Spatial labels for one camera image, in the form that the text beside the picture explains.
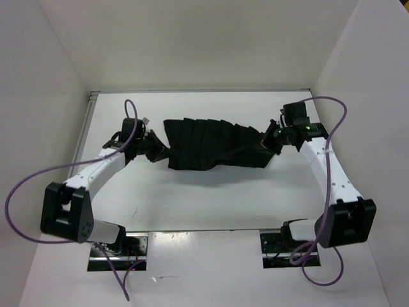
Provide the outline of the black pleated skirt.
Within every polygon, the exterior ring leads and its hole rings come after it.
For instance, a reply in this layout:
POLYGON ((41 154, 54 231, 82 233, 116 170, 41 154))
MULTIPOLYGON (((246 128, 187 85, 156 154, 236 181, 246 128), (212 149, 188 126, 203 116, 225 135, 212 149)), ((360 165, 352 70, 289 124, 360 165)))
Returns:
POLYGON ((164 130, 170 145, 168 167, 175 170, 265 168, 274 156, 260 145, 261 132, 225 120, 164 120, 164 130))

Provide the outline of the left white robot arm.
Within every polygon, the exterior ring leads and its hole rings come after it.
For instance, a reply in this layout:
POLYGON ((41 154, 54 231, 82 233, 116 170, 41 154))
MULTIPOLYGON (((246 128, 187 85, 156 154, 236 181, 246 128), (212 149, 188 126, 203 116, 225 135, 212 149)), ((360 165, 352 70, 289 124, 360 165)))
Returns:
POLYGON ((51 183, 45 189, 40 229, 42 233, 78 243, 104 244, 110 254, 118 256, 127 249, 124 226, 97 220, 93 216, 92 200, 101 188, 119 171, 144 155, 151 162, 167 158, 169 149, 151 130, 133 139, 124 151, 124 142, 112 139, 103 146, 97 161, 63 183, 51 183))

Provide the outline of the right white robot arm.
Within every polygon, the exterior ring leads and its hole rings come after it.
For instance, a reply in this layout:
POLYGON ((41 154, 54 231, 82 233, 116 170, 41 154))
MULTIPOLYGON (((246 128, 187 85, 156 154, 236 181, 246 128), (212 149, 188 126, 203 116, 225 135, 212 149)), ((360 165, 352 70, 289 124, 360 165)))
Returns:
POLYGON ((322 123, 280 127, 271 121, 261 145, 275 154, 279 154, 283 146, 294 146, 310 166, 323 193, 327 212, 314 225, 323 248, 356 244, 368 239, 376 205, 372 199, 365 199, 350 182, 322 123))

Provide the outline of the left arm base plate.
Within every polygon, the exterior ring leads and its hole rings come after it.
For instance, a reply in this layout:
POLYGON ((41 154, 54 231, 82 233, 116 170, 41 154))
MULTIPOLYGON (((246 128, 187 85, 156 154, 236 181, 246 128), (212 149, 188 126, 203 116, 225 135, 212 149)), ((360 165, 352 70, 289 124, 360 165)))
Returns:
MULTIPOLYGON (((117 271, 145 271, 147 266, 149 233, 128 232, 120 244, 100 243, 117 271)), ((91 246, 88 272, 110 271, 111 267, 104 253, 95 245, 91 246)))

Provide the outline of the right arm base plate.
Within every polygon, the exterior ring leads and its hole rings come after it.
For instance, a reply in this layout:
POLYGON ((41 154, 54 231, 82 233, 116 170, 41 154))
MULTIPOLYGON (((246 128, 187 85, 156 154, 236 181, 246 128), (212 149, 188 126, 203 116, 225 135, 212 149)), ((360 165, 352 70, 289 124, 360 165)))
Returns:
POLYGON ((300 267, 290 263, 290 254, 305 241, 284 239, 279 232, 260 233, 261 256, 264 269, 300 267))

